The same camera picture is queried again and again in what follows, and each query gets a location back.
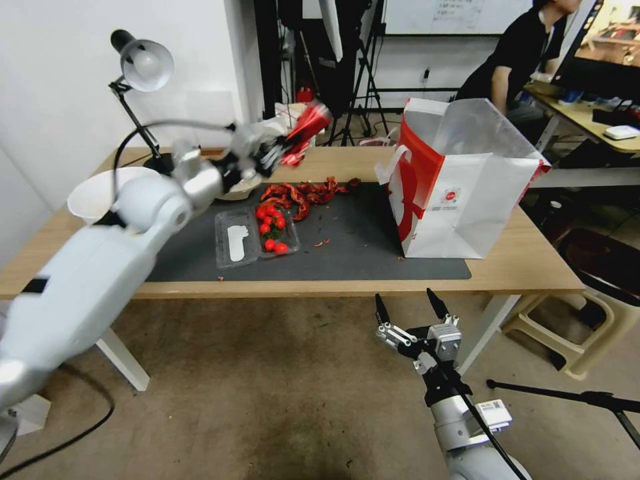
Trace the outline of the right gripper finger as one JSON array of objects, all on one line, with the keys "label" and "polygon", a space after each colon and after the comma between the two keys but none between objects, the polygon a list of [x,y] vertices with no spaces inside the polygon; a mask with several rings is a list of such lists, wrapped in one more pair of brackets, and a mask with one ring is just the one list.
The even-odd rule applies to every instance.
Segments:
[{"label": "right gripper finger", "polygon": [[438,325],[451,325],[457,327],[459,323],[459,317],[457,315],[450,314],[444,301],[440,297],[438,297],[432,289],[427,288],[426,292],[432,310],[434,311],[435,316],[439,321],[438,323],[433,323],[431,327],[435,327]]},{"label": "right gripper finger", "polygon": [[375,294],[375,318],[378,326],[376,336],[387,346],[405,357],[417,357],[416,336],[392,324],[387,308],[379,293]]}]

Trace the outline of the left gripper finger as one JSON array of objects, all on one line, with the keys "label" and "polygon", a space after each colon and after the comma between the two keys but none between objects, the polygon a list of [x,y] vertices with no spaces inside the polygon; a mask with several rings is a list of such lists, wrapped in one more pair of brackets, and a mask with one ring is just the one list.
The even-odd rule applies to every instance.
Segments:
[{"label": "left gripper finger", "polygon": [[283,157],[282,147],[260,147],[252,156],[254,169],[263,178],[270,178]]},{"label": "left gripper finger", "polygon": [[276,156],[282,156],[292,152],[299,143],[300,134],[298,133],[278,135],[277,131],[266,131],[260,136],[259,153],[266,156],[275,152]]}]

